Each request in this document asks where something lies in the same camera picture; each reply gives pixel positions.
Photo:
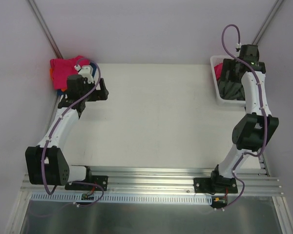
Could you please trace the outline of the dark grey t-shirt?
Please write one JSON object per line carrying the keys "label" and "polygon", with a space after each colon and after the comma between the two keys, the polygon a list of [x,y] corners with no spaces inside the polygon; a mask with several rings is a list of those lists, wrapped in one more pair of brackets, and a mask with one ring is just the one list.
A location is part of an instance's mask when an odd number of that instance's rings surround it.
{"label": "dark grey t-shirt", "polygon": [[242,83],[218,80],[217,85],[220,98],[225,100],[245,101],[245,92]]}

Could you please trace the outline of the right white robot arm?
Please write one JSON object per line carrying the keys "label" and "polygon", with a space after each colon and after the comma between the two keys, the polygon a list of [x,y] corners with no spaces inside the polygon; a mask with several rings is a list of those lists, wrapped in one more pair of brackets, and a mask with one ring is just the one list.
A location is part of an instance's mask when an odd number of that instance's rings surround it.
{"label": "right white robot arm", "polygon": [[265,91],[266,67],[259,60],[256,45],[242,45],[239,56],[225,59],[218,88],[225,98],[244,91],[245,115],[232,131],[232,148],[212,171],[209,188],[215,193],[234,193],[235,170],[247,157],[259,157],[279,125],[279,119],[269,110]]}

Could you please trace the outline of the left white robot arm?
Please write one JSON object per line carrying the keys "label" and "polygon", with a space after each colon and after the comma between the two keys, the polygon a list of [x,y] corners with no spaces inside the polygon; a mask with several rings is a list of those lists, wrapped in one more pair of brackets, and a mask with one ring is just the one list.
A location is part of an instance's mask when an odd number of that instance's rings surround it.
{"label": "left white robot arm", "polygon": [[88,189],[93,184],[89,166],[68,164],[63,148],[73,126],[80,119],[87,102],[107,100],[109,92],[103,78],[89,82],[82,75],[71,75],[67,79],[67,90],[62,93],[55,118],[46,135],[36,146],[25,151],[30,183],[43,185],[52,195],[53,186],[64,186],[69,190]]}

